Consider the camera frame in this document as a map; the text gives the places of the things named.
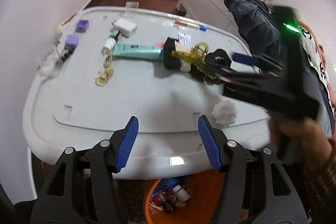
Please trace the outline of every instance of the glowing green led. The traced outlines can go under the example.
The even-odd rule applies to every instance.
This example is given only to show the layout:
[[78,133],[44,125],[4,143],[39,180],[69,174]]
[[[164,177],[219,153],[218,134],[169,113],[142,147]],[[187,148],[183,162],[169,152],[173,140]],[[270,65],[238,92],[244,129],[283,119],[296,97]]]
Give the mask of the glowing green led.
[[292,30],[292,31],[294,31],[294,32],[297,32],[297,33],[300,32],[299,29],[297,29],[297,28],[295,28],[295,27],[293,27],[293,26],[291,26],[291,25],[288,25],[288,24],[286,24],[286,23],[284,23],[284,25],[285,25],[288,29],[290,29],[290,30]]

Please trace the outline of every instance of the white power adapter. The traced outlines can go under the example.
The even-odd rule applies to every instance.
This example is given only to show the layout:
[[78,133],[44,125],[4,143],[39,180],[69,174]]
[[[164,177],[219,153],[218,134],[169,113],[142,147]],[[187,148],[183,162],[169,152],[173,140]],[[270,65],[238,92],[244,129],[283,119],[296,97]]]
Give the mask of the white power adapter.
[[138,29],[138,25],[126,19],[119,19],[113,25],[112,30],[118,30],[123,37],[130,38]]

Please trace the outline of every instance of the green tube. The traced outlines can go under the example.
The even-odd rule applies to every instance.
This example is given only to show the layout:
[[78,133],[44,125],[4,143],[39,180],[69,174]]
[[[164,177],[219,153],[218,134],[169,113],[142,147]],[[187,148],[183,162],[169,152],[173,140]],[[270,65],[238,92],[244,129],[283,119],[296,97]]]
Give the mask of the green tube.
[[163,48],[117,43],[113,56],[163,61]]

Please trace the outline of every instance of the purple block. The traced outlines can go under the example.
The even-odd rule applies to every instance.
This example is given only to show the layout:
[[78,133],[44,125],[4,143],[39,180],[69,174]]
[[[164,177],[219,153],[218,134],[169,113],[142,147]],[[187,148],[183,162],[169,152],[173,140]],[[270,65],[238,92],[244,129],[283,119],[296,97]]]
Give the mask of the purple block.
[[73,48],[75,49],[78,45],[79,37],[75,34],[70,34],[67,36],[67,39],[65,40],[65,47],[66,48]]
[[80,20],[76,24],[76,32],[86,32],[88,28],[89,28],[88,20]]

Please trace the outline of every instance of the barcode label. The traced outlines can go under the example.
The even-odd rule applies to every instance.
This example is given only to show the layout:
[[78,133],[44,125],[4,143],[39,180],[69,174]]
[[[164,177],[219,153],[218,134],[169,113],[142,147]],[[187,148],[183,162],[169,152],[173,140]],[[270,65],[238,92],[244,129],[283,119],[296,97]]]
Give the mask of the barcode label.
[[191,44],[191,36],[188,34],[179,32],[178,42],[189,49],[193,48],[193,44]]

